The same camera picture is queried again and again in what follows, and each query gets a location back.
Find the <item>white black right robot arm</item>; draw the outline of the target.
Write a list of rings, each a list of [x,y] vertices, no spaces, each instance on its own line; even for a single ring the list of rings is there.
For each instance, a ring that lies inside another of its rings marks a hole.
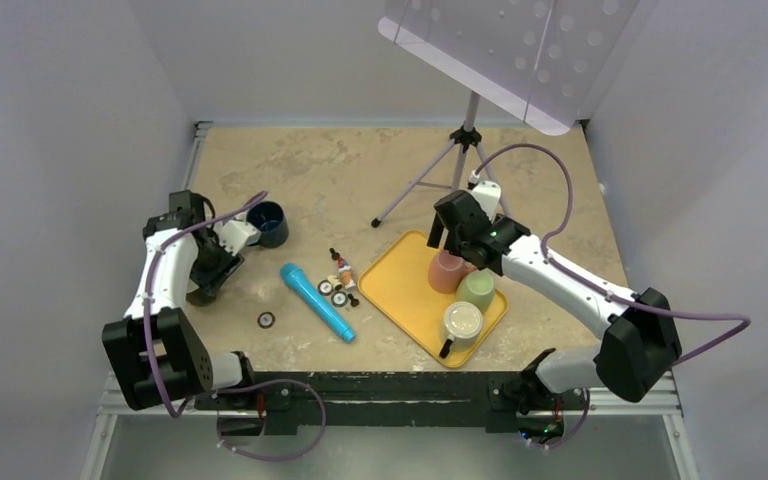
[[[676,363],[682,346],[667,298],[608,282],[549,249],[526,226],[482,208],[467,190],[434,205],[431,247],[525,285],[581,322],[595,347],[543,351],[521,373],[524,399],[544,407],[575,388],[604,387],[637,403]]]

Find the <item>pink ceramic mug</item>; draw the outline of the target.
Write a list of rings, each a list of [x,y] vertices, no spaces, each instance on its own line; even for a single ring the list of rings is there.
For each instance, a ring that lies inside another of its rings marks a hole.
[[[476,267],[446,250],[439,250],[432,258],[427,274],[429,286],[437,293],[454,293],[461,281]]]

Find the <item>dark blue ceramic mug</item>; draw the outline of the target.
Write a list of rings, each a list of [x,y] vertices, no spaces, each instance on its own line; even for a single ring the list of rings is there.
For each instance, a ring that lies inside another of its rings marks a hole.
[[[255,242],[255,245],[260,247],[278,248],[289,237],[289,226],[285,212],[281,205],[276,202],[261,201],[248,211],[246,221],[260,232],[260,236]]]

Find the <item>black ceramic mug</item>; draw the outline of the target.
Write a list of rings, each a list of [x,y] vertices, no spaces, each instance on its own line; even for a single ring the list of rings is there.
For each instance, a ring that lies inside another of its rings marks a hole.
[[[220,289],[220,284],[198,284],[191,281],[189,291],[186,294],[186,300],[194,306],[207,306],[218,299]]]

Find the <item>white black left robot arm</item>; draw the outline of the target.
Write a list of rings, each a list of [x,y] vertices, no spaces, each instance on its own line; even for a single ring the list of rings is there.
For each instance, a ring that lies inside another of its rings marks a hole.
[[[106,324],[101,335],[131,409],[162,405],[177,418],[195,397],[216,391],[235,409],[257,399],[250,360],[240,351],[209,353],[184,306],[213,303],[242,265],[243,249],[261,236],[244,214],[265,195],[219,216],[206,197],[182,190],[170,194],[168,212],[147,220],[137,292],[122,320]]]

